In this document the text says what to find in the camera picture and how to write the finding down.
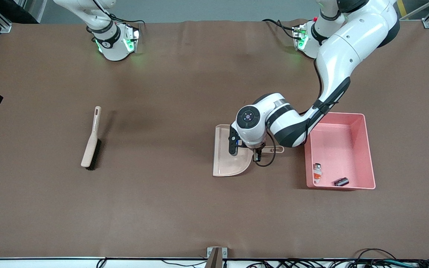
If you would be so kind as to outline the beige plastic dustpan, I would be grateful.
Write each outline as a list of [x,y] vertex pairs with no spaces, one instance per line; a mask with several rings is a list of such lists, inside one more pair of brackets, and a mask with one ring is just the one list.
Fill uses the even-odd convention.
[[[216,126],[214,153],[213,153],[213,176],[229,177],[240,175],[248,169],[252,161],[252,150],[240,139],[237,141],[237,155],[232,156],[228,152],[229,127],[231,124],[219,124]],[[274,145],[265,146],[262,156],[266,154],[282,154],[284,147]]]

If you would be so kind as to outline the beige hand brush black bristles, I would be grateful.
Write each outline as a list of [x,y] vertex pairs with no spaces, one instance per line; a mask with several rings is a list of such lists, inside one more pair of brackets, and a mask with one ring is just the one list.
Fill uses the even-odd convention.
[[95,169],[97,157],[102,145],[102,141],[99,139],[101,111],[102,107],[100,106],[96,106],[94,109],[92,130],[81,161],[81,166],[87,170]]

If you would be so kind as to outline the pink plastic bin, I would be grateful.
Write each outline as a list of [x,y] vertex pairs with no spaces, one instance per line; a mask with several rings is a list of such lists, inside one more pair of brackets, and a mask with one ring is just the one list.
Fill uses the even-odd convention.
[[[312,189],[373,190],[376,180],[364,114],[330,112],[314,127],[304,145],[306,185]],[[313,165],[321,164],[320,183]],[[333,182],[348,178],[348,185]]]

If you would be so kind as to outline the brown table cover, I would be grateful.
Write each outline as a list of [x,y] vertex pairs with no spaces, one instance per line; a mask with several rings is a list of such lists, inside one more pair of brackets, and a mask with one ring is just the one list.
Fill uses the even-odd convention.
[[[429,258],[429,29],[398,36],[352,73],[334,112],[366,117],[375,190],[308,189],[304,149],[212,176],[218,124],[266,93],[315,101],[312,61],[263,22],[146,24],[107,61],[83,25],[0,35],[0,257]],[[94,109],[101,148],[81,166]]]

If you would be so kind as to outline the green lit base connector box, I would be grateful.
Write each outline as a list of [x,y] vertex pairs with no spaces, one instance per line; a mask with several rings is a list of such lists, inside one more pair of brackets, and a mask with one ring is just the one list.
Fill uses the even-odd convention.
[[293,43],[294,43],[295,49],[297,51],[304,50],[306,43],[308,42],[308,39],[309,39],[308,25],[305,23],[305,24],[293,26],[292,33],[293,33]]
[[126,46],[128,53],[136,52],[137,44],[139,40],[139,28],[133,27],[129,24],[124,24],[124,38],[123,43]]

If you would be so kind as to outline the grey metal bracket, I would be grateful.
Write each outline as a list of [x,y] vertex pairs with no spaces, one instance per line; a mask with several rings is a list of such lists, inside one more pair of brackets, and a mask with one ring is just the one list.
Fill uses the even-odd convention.
[[228,248],[213,246],[206,250],[207,262],[204,268],[228,268]]

